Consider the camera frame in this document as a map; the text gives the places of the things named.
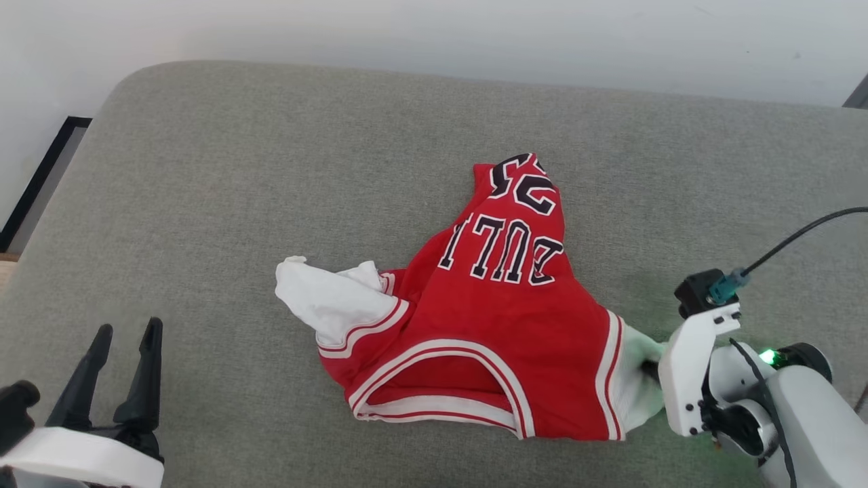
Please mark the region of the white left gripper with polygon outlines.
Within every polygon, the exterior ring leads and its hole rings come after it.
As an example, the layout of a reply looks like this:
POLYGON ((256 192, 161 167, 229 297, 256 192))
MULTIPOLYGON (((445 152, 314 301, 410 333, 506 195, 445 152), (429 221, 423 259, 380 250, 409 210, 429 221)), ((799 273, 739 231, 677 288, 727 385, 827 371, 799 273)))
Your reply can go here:
POLYGON ((104 486, 160 487, 164 457, 160 426, 163 322, 149 319, 126 401, 115 410, 115 439, 92 430, 96 383, 111 349, 112 325, 101 325, 47 417, 45 428, 26 435, 2 457, 2 467, 104 486))

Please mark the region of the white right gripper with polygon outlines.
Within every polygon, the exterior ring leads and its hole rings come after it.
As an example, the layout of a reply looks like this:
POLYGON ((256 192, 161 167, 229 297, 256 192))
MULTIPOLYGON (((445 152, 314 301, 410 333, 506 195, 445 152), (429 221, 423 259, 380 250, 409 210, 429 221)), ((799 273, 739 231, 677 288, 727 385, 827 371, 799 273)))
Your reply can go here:
POLYGON ((692 315, 670 337, 657 367, 670 429, 710 434, 719 447, 761 458, 777 447, 763 388, 776 370, 745 343, 716 346, 740 328, 736 302, 692 315))

